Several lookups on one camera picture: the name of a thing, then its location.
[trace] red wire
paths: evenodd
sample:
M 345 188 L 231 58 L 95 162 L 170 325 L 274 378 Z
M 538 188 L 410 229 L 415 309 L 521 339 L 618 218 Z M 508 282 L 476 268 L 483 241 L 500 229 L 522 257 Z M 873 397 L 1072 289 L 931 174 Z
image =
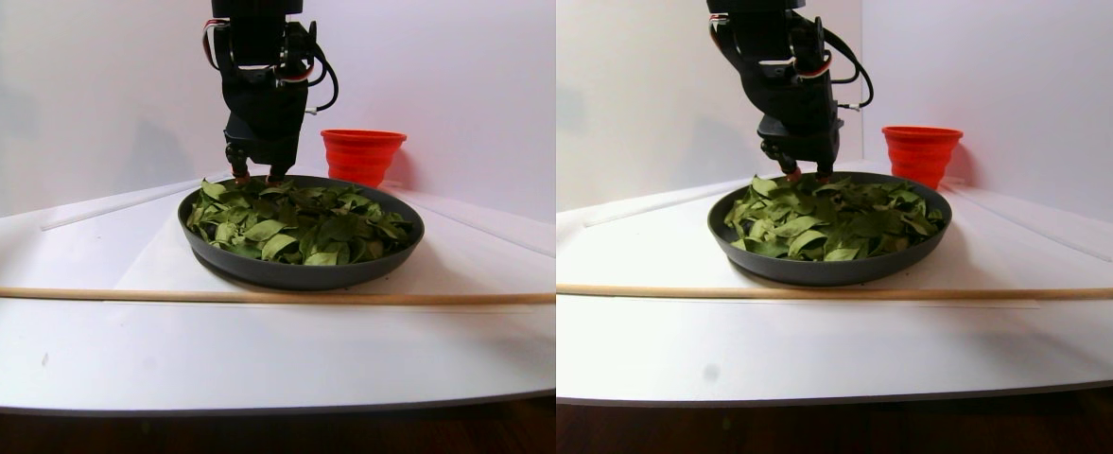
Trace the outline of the red wire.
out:
M 827 72 L 827 70 L 829 70 L 829 66 L 833 63 L 834 57 L 829 57 L 829 60 L 825 60 L 825 65 L 820 66 L 820 69 L 815 70 L 815 72 L 801 73 L 799 77 L 807 79 L 819 77 L 819 75 Z

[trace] wooden stick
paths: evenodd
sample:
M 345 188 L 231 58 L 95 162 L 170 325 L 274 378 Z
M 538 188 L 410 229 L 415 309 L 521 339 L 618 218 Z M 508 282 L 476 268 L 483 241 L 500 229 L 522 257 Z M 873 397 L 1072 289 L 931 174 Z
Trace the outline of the wooden stick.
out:
M 98 299 L 98 302 L 255 303 L 296 306 L 522 306 L 555 304 L 554 293 L 336 294 L 267 292 L 162 292 L 0 287 L 0 298 Z
M 1113 299 L 1109 288 L 1048 289 L 817 289 L 817 288 L 669 288 L 556 285 L 556 294 L 589 297 L 702 299 Z

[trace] red cup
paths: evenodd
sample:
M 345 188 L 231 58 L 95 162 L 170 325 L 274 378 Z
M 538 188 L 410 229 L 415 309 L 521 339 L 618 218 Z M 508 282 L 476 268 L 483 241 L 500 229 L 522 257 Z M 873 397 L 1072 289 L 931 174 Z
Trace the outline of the red cup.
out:
M 331 178 L 377 187 L 407 136 L 387 130 L 324 129 Z
M 951 162 L 951 152 L 964 137 L 963 130 L 927 126 L 886 126 L 888 157 L 894 176 L 938 189 L 938 181 Z

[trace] white strip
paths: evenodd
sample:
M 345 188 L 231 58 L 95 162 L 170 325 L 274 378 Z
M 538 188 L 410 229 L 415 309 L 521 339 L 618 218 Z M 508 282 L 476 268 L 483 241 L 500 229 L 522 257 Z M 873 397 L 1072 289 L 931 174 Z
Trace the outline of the white strip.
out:
M 620 211 L 608 211 L 607 215 L 593 216 L 583 224 L 587 228 L 595 226 L 599 224 L 609 224 L 609 221 L 620 220 L 633 216 L 644 215 L 648 211 L 658 211 L 661 208 L 669 208 L 674 205 L 681 205 L 686 203 L 691 203 L 691 200 L 710 198 L 713 195 L 720 195 L 726 193 L 732 193 L 741 187 L 746 181 L 750 181 L 751 178 L 746 178 L 742 180 L 720 182 L 719 185 L 697 187 L 695 190 L 674 191 L 668 198 L 660 198 L 659 203 L 642 204 L 628 209 L 620 209 Z
M 1050 233 L 1047 233 L 1047 230 L 1036 228 L 1036 226 L 1034 226 L 1032 224 L 1027 224 L 1027 221 L 1023 221 L 1022 219 L 1018 219 L 1018 217 L 1013 217 L 1011 215 L 1006 215 L 1006 213 L 997 211 L 996 209 L 993 209 L 993 208 L 989 208 L 988 206 L 985 206 L 985 204 L 977 203 L 976 199 L 968 198 L 968 196 L 964 195 L 963 190 L 961 190 L 956 186 L 951 185 L 951 182 L 944 182 L 944 187 L 946 187 L 947 190 L 955 193 L 955 195 L 961 196 L 961 198 L 968 200 L 968 203 L 972 203 L 973 205 L 976 205 L 976 206 L 978 206 L 981 208 L 984 208 L 985 211 L 993 213 L 994 216 L 997 216 L 997 217 L 999 217 L 1002 219 L 1005 219 L 1005 220 L 1009 220 L 1011 224 L 1021 226 L 1022 228 L 1027 229 L 1027 230 L 1032 230 L 1032 233 L 1034 233 L 1035 235 L 1040 235 L 1040 237 L 1045 237 L 1045 238 L 1048 238 L 1048 239 L 1053 239 L 1053 241 L 1056 243 L 1057 245 L 1065 246 L 1065 247 L 1067 247 L 1070 249 L 1080 251 L 1080 254 L 1083 254 L 1083 255 L 1093 256 L 1093 258 L 1100 259 L 1102 261 L 1113 263 L 1113 259 L 1110 258 L 1110 255 L 1104 255 L 1104 254 L 1101 254 L 1101 251 L 1090 249 L 1090 248 L 1087 248 L 1085 246 L 1078 245 L 1077 243 L 1072 243 L 1072 241 L 1070 241 L 1070 239 L 1065 239 L 1065 238 L 1063 238 L 1061 236 L 1050 234 Z
M 218 179 L 218 178 L 223 178 L 223 176 L 210 176 L 210 177 L 207 177 L 207 178 L 209 178 L 209 179 Z M 134 199 L 125 200 L 125 203 L 121 203 L 121 204 L 115 204 L 115 205 L 111 205 L 111 206 L 108 206 L 108 207 L 102 207 L 102 208 L 93 209 L 93 211 L 86 211 L 86 213 L 80 213 L 80 215 L 75 215 L 75 216 L 70 216 L 70 217 L 63 217 L 63 219 L 53 220 L 53 221 L 50 221 L 50 224 L 43 224 L 43 225 L 39 226 L 39 229 L 41 229 L 41 230 L 52 230 L 52 229 L 62 228 L 62 226 L 65 226 L 65 225 L 79 224 L 79 221 L 81 221 L 81 220 L 92 219 L 92 218 L 96 218 L 96 217 L 99 217 L 99 216 L 102 216 L 102 215 L 110 215 L 110 213 L 119 211 L 120 209 L 125 209 L 125 208 L 131 208 L 131 207 L 137 206 L 137 205 L 148 204 L 148 203 L 151 203 L 151 200 L 155 200 L 155 199 L 168 198 L 168 196 L 171 196 L 171 195 L 175 195 L 175 194 L 179 194 L 181 191 L 189 190 L 189 189 L 196 189 L 196 187 L 198 187 L 198 180 L 190 180 L 190 181 L 179 182 L 178 185 L 164 187 L 162 190 L 155 191 L 155 193 L 151 193 L 149 195 L 146 195 L 146 196 L 144 196 L 144 198 L 134 198 Z

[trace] white wall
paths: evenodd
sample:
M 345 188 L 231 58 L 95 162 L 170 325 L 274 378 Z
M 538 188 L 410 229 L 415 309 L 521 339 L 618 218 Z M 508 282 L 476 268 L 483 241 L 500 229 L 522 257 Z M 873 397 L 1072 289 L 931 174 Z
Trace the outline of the white wall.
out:
M 298 162 L 325 168 L 324 127 L 396 129 L 388 177 L 552 224 L 554 9 L 305 1 L 342 98 L 305 118 Z M 207 18 L 203 0 L 0 0 L 0 217 L 226 168 Z
M 0 0 L 0 217 L 224 168 L 205 1 Z
M 861 57 L 861 3 L 809 0 Z M 556 176 L 561 209 L 777 172 L 762 114 L 708 34 L 702 0 L 561 0 L 556 6 Z M 834 77 L 853 66 L 840 60 Z M 836 86 L 843 102 L 858 85 Z M 841 114 L 839 160 L 863 156 L 861 117 Z
M 555 0 L 306 0 L 341 98 L 307 117 L 299 162 L 325 168 L 321 129 L 410 136 L 388 178 L 555 223 Z M 309 105 L 331 98 L 314 87 Z
M 949 174 L 1113 221 L 1113 1 L 867 0 L 864 65 L 879 129 L 965 132 Z

